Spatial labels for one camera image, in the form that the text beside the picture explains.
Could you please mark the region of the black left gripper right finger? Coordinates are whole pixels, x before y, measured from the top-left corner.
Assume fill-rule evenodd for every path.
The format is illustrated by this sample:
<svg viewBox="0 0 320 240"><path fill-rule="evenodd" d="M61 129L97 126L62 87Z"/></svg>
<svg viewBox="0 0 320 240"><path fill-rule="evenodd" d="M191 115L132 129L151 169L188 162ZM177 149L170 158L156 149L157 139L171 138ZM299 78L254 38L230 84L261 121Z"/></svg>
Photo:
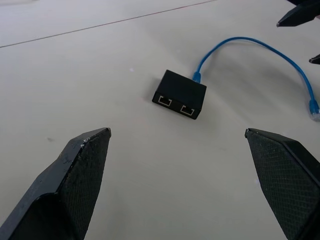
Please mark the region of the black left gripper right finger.
<svg viewBox="0 0 320 240"><path fill-rule="evenodd" d="M245 131L261 190L287 240L320 240L320 162L298 141Z"/></svg>

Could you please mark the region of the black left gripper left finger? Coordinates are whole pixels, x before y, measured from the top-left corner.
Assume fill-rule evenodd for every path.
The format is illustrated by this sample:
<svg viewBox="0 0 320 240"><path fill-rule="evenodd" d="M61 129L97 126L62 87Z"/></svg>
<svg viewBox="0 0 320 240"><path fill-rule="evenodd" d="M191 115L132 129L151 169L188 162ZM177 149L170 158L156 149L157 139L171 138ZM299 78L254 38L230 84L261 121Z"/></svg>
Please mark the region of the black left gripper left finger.
<svg viewBox="0 0 320 240"><path fill-rule="evenodd" d="M0 240L84 240L111 135L105 127L71 139L0 226Z"/></svg>

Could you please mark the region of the black ethernet splitter box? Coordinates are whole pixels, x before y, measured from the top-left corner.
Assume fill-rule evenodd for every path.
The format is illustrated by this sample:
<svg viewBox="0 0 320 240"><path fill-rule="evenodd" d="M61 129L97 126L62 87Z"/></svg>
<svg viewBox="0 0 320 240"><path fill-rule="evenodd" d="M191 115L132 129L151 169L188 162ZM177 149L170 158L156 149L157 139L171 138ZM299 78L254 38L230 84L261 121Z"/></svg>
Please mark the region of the black ethernet splitter box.
<svg viewBox="0 0 320 240"><path fill-rule="evenodd" d="M195 120L202 110L206 90L205 85L167 69L152 102Z"/></svg>

